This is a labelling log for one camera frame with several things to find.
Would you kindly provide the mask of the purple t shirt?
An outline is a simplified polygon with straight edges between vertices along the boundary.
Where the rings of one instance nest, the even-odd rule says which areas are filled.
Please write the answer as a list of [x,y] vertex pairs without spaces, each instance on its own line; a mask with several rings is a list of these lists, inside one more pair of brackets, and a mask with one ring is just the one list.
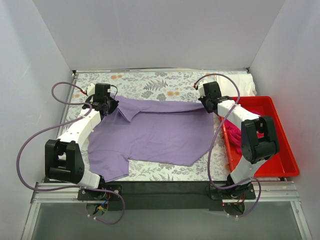
[[88,137],[89,169],[106,182],[127,177],[130,160],[190,167],[209,151],[214,117],[201,103],[117,100]]

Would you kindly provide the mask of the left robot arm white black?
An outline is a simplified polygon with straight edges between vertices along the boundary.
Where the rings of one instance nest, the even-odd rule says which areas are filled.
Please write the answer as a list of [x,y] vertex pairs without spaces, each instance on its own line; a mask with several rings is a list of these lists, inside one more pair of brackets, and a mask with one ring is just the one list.
[[81,148],[94,128],[118,107],[119,102],[111,96],[113,87],[108,83],[89,84],[83,92],[87,99],[78,116],[80,119],[56,140],[50,139],[45,144],[45,176],[89,188],[95,200],[106,196],[106,187],[100,175],[85,168]]

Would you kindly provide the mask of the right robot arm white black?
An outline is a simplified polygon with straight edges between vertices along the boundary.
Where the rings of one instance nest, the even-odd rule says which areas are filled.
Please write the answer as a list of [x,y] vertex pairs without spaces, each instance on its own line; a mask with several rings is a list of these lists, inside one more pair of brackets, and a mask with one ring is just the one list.
[[222,96],[215,81],[195,83],[193,87],[199,92],[198,100],[208,113],[215,113],[240,130],[240,161],[227,176],[226,185],[216,187],[237,199],[249,189],[257,170],[280,150],[275,122],[271,116],[246,110],[238,104],[239,98],[233,100]]

